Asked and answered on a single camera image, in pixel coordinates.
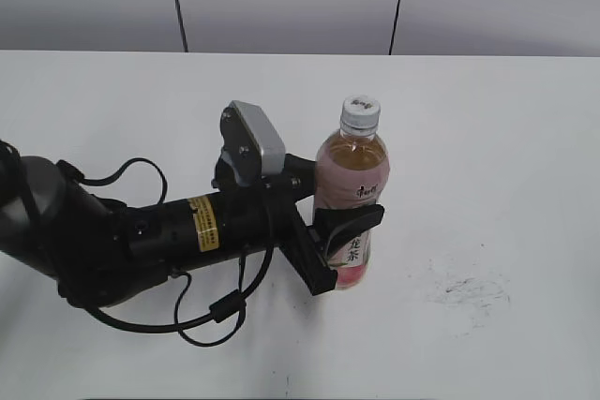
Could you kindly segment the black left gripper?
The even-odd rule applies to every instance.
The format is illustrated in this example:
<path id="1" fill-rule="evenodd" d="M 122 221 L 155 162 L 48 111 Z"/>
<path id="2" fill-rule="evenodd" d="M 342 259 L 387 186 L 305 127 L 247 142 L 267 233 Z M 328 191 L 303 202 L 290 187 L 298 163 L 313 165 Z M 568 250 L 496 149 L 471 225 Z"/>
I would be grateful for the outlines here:
<path id="1" fill-rule="evenodd" d="M 369 204 L 314 212 L 307 225 L 296 203 L 316 191 L 316 162 L 286 154 L 284 173 L 249 187 L 125 210 L 128 296 L 167 280 L 175 269 L 194 270 L 278 247 L 313 295 L 332 290 L 334 269 L 367 260 L 370 230 L 384 208 Z"/>

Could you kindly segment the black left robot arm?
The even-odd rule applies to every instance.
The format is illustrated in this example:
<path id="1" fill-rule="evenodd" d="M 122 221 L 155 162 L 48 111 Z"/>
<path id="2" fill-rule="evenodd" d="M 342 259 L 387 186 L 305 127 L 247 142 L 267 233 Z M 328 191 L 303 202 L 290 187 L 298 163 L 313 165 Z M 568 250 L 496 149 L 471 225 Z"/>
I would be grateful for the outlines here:
<path id="1" fill-rule="evenodd" d="M 310 293 L 334 289 L 337 272 L 327 258 L 378 226 L 379 204 L 318 210 L 307 225 L 296 204 L 315 191 L 315 165 L 286 155 L 283 171 L 236 183 L 233 169 L 216 164 L 213 191 L 199 197 L 129 207 L 88 192 L 88 182 L 67 162 L 22 159 L 40 214 L 34 227 L 11 172 L 1 173 L 1 249 L 56 280 L 61 295 L 83 295 L 97 307 L 120 304 L 191 271 L 228 259 L 281 250 Z"/>

